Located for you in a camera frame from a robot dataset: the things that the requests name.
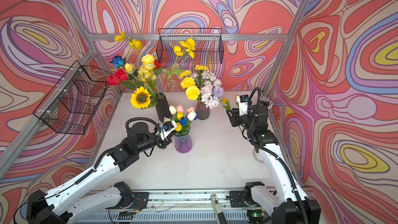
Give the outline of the yellow tulip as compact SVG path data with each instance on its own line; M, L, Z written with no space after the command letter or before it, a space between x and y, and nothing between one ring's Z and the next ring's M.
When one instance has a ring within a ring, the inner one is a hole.
M179 121L181 118L183 118L183 117L184 117L183 112L178 112L178 113L177 113L177 119L178 119L178 121Z
M231 110L231 106L230 106L230 102L228 99L223 98L221 100L222 106L226 109L226 110Z
M177 122L176 125L177 125L177 128L175 129L175 131L176 132L181 131L182 130L182 125L179 122Z

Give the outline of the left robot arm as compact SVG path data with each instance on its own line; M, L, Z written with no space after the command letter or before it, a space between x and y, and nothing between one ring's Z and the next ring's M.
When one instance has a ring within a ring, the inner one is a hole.
M125 128L126 138L104 151L93 166L54 189L31 194L27 203L28 223L74 224L106 208L130 208L135 197L125 182L95 195L85 195L135 163L140 153L155 147L166 149L178 125L174 120L158 124L149 118L135 117L126 122Z

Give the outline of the yellow tulip front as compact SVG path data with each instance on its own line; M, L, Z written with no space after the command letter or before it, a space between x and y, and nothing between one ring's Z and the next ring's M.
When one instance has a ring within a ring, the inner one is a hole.
M228 99L223 98L221 100L222 106L226 109L226 110L231 110L231 106L230 106L230 102Z

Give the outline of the purple glass tulip vase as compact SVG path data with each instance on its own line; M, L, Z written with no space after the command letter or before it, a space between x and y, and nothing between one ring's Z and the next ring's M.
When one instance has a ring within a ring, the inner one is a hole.
M190 131L187 131L184 134L179 134L179 135L175 135L175 149L177 150L177 152L179 153L188 153L191 151L192 147L193 147L193 141L189 136Z

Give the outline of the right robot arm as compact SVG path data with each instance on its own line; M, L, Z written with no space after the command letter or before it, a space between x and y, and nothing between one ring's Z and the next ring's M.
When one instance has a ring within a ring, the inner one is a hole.
M274 224L317 224L321 206L309 198L298 184L283 155L274 133L268 128L268 109L271 104L261 100L262 90L236 98L238 107L227 110L231 126L241 129L247 140L262 159L274 182L276 193L270 192L261 182L247 183L244 197L248 205L260 206L267 213L266 222Z

